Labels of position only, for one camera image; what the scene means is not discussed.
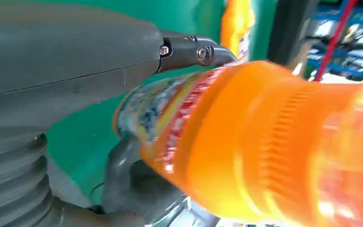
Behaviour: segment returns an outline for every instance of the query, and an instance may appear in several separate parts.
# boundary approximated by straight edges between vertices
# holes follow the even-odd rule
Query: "blue rack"
[[[348,0],[343,1],[340,7],[331,7],[325,5],[319,5],[317,8],[317,12],[312,17],[315,20],[331,20],[331,21],[339,21],[341,18],[341,12],[346,7]],[[360,24],[363,25],[363,8],[355,8],[349,18],[348,22],[349,25],[353,24]],[[320,61],[322,59],[323,54],[326,52],[326,47],[321,45],[314,45],[313,49],[317,49],[318,52],[311,55],[319,56],[319,59],[308,59],[308,64],[319,67]],[[349,53],[348,51],[335,49],[332,58],[336,57],[351,57],[353,59],[361,59],[363,60],[363,56],[357,56],[355,54]],[[360,71],[360,68],[356,68],[354,66],[344,67],[338,64],[330,63],[328,64],[328,69],[336,70],[336,71],[343,71],[348,72],[350,74],[356,75],[360,78],[363,78],[363,71]]]

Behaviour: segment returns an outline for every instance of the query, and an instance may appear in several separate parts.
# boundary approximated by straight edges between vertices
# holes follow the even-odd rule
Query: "orange object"
[[[251,0],[229,0],[222,16],[221,45],[240,61],[249,60],[249,34],[255,16]]]
[[[114,119],[146,163],[220,217],[363,226],[363,84],[258,61],[141,86]]]

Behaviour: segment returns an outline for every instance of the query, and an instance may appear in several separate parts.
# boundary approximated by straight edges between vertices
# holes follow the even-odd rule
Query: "colorful label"
[[[181,101],[197,77],[190,74],[138,87],[126,98],[119,111],[118,133],[124,136],[131,132],[146,143],[156,141],[169,115],[176,111],[174,102]]]
[[[239,42],[239,62],[248,62],[250,60],[250,33],[246,32]]]
[[[224,70],[225,67],[220,67],[204,74],[164,79],[136,88],[120,107],[117,116],[119,135],[136,135],[145,143],[149,155],[159,158],[166,172],[172,173],[174,154],[186,122],[202,94]],[[167,126],[165,147],[159,157],[154,157],[151,145]]]

